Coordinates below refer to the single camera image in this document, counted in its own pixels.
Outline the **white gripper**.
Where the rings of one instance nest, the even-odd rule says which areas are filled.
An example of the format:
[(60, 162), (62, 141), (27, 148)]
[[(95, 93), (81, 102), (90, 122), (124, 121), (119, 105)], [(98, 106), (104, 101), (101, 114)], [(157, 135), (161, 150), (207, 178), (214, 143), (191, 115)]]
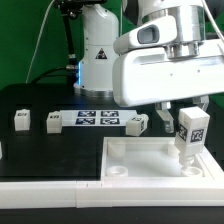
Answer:
[(206, 40), (199, 56), (179, 59), (169, 59), (162, 47), (134, 50), (115, 61), (112, 80), (118, 105), (156, 103), (165, 131), (173, 133), (171, 103), (166, 101), (194, 97), (197, 110), (206, 112), (208, 95), (224, 92), (224, 47), (219, 39)]

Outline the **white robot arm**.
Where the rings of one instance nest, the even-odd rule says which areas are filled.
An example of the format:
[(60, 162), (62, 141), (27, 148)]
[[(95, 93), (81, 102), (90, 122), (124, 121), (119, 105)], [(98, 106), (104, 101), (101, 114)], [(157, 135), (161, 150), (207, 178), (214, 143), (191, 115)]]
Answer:
[(171, 132), (168, 102), (193, 97), (204, 104), (224, 92), (224, 36), (205, 37), (205, 0), (122, 0), (121, 7), (136, 25), (123, 35), (110, 11), (83, 7), (85, 53), (75, 90), (113, 96), (123, 107), (154, 104)]

